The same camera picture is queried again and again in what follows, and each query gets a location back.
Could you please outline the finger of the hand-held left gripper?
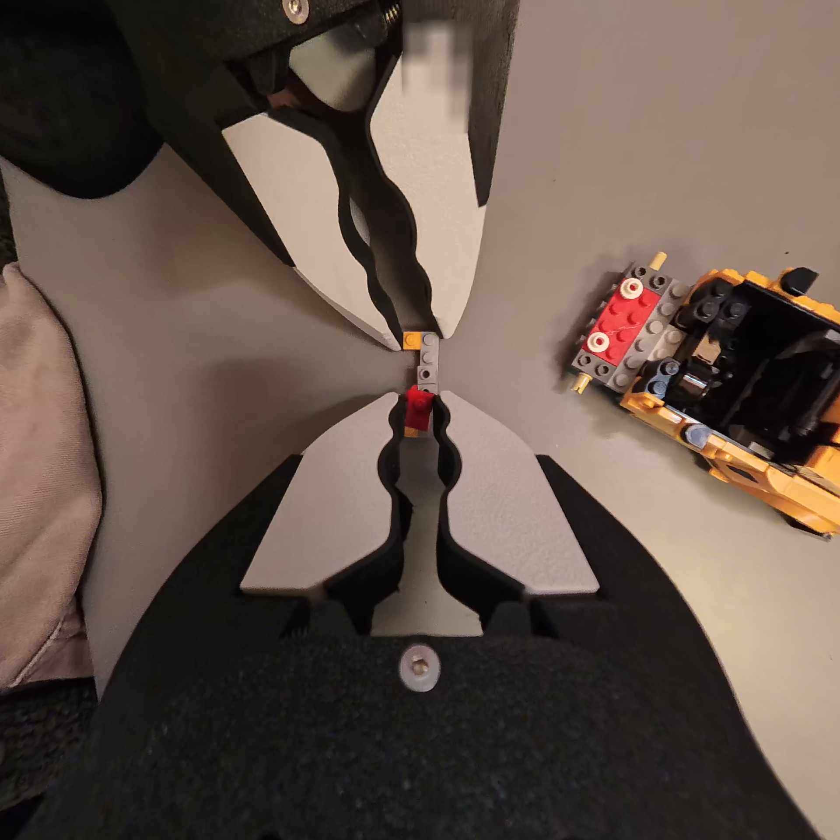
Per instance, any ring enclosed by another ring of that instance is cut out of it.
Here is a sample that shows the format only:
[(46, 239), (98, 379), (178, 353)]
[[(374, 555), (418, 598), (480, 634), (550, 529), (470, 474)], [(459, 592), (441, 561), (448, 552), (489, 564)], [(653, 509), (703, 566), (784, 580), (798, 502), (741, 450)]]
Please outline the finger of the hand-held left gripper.
[(469, 69), (455, 78), (430, 59), (383, 56), (364, 107), (348, 115), (369, 191), (381, 191), (409, 243), (438, 335), (451, 339), (476, 276), (486, 207), (469, 143)]
[(223, 137), (293, 269), (336, 312), (388, 350), (402, 349), (375, 259), (355, 225), (349, 173), (329, 127), (303, 112), (264, 112)]

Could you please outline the red lego brick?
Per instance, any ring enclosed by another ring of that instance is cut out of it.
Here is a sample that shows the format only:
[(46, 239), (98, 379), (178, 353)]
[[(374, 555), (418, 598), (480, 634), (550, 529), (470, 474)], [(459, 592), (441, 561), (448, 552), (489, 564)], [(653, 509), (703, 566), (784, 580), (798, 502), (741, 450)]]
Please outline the red lego brick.
[(405, 435), (418, 437), (428, 434), (432, 422), (435, 394), (418, 385), (413, 385), (406, 392), (405, 397)]

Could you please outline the person's pink garment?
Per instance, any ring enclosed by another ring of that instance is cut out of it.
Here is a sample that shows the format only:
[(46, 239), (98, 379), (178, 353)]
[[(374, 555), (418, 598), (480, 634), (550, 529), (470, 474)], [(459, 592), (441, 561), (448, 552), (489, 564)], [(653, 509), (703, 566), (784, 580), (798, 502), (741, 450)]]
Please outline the person's pink garment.
[(18, 264), (1, 288), (1, 688), (92, 676), (77, 592), (102, 490), (76, 353)]

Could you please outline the yellow lego car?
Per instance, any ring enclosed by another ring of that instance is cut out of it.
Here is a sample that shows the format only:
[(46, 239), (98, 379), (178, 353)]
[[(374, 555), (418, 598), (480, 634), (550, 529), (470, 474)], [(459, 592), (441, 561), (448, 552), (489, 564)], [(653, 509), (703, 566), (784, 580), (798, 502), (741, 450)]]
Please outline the yellow lego car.
[(599, 384), (707, 473), (822, 539), (839, 531), (839, 313), (812, 269), (714, 269), (689, 283), (666, 255), (634, 262), (580, 338), (579, 394)]

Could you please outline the grey lego plate orange ends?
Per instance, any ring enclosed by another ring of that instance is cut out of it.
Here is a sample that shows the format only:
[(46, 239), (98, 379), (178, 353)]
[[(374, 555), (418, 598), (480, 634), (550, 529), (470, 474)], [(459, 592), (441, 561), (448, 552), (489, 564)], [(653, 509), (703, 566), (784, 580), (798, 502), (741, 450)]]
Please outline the grey lego plate orange ends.
[[(435, 332), (423, 332), (423, 331), (406, 331), (403, 333), (403, 342), (402, 347), (404, 351), (413, 352), (417, 355), (417, 366), (421, 364), (431, 364), (436, 365), (438, 368), (439, 363), (439, 337)], [(433, 392), (435, 395), (438, 393), (438, 383), (437, 387), (435, 388), (424, 388), (424, 390)], [(428, 437), (432, 433), (432, 424), (433, 424), (433, 417), (432, 422), (429, 426), (429, 432), (426, 435), (418, 436), (418, 437), (407, 437), (405, 434), (405, 438), (425, 438)]]

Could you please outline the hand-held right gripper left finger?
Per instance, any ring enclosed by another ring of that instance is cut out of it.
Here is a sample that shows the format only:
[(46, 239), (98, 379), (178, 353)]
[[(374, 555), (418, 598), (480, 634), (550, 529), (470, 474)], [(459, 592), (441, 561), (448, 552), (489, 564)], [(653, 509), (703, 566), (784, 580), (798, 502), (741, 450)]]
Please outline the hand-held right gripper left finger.
[(341, 604), (368, 635), (375, 608), (404, 570), (410, 502), (401, 474), (406, 399), (374, 399), (331, 426), (302, 453), (240, 582), (245, 595)]

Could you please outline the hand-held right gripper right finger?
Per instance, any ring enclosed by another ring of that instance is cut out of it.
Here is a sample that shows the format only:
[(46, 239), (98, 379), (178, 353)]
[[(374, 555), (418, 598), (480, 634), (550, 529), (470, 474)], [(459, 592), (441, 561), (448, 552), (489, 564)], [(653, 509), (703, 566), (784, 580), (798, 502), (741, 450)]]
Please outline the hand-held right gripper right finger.
[(444, 492), (437, 576), (479, 618), (497, 609), (596, 595), (600, 584), (531, 448), (451, 391), (434, 400)]

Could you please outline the person's left forearm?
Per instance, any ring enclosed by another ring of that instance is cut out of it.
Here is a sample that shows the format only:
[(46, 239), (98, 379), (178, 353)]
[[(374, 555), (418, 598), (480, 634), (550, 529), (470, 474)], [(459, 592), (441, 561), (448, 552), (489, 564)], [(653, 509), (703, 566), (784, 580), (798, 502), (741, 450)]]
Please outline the person's left forearm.
[(1, 155), (68, 196), (120, 192), (162, 146), (105, 2), (1, 2)]

